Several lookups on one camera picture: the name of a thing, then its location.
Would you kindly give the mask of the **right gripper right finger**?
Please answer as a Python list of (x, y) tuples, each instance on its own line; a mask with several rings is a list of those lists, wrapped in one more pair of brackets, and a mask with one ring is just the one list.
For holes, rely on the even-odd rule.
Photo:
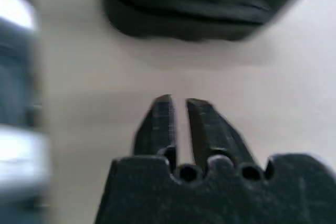
[(227, 157), (236, 168), (256, 161), (241, 134), (206, 100), (186, 100), (195, 164), (204, 172), (212, 156)]

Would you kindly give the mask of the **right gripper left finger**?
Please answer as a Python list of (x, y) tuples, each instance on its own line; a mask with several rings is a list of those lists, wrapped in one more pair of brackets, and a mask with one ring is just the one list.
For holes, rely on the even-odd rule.
[(134, 156), (162, 156), (168, 160), (170, 172), (176, 169), (176, 129), (172, 96), (165, 94), (155, 98), (134, 141)]

